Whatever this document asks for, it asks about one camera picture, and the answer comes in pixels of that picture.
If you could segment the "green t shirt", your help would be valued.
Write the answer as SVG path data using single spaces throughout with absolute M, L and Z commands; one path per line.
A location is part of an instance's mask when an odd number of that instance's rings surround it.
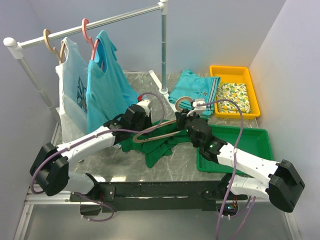
M 150 132 L 147 135 L 142 135 L 138 139 L 144 140 L 160 135 L 170 134 L 177 132 L 176 120 L 173 123 L 158 127 L 156 130 Z M 122 151 L 127 153 L 132 150 L 136 150 L 144 154 L 145 163 L 148 168 L 152 168 L 156 162 L 163 156 L 169 156 L 173 153 L 172 148 L 180 143 L 190 142 L 190 139 L 185 130 L 178 132 L 175 135 L 161 138 L 153 141 L 147 141 L 142 143 L 136 143 L 133 141 L 133 137 L 121 142 Z

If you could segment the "green plastic tray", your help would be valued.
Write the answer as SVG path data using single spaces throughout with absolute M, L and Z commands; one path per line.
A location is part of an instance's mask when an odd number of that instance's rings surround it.
M 222 125 L 211 125 L 210 127 L 212 134 L 215 137 L 232 145 L 236 143 L 240 132 L 239 127 Z M 237 147 L 242 151 L 266 160 L 272 161 L 274 159 L 269 135 L 264 129 L 245 127 L 242 131 L 242 135 Z M 196 168 L 198 171 L 205 173 L 227 174 L 233 171 L 230 166 L 221 165 L 213 161 L 206 160 L 198 151 L 196 152 Z

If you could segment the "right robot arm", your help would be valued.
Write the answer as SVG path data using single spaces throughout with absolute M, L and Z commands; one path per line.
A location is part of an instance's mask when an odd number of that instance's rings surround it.
M 219 186 L 219 195 L 228 200 L 234 195 L 268 199 L 283 212 L 293 212 L 305 183 L 288 160 L 267 160 L 245 152 L 212 133 L 208 122 L 192 110 L 175 113 L 178 130 L 186 130 L 192 145 L 207 161 L 236 168 L 246 176 L 226 174 Z

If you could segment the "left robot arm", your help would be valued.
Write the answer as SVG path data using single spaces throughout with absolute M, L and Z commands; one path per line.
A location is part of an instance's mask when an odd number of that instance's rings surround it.
M 70 166 L 151 126 L 150 101 L 142 100 L 92 133 L 57 146 L 49 142 L 40 148 L 30 168 L 31 184 L 38 184 L 49 197 L 61 191 L 70 191 L 94 201 L 100 194 L 97 180 L 88 173 L 71 172 Z

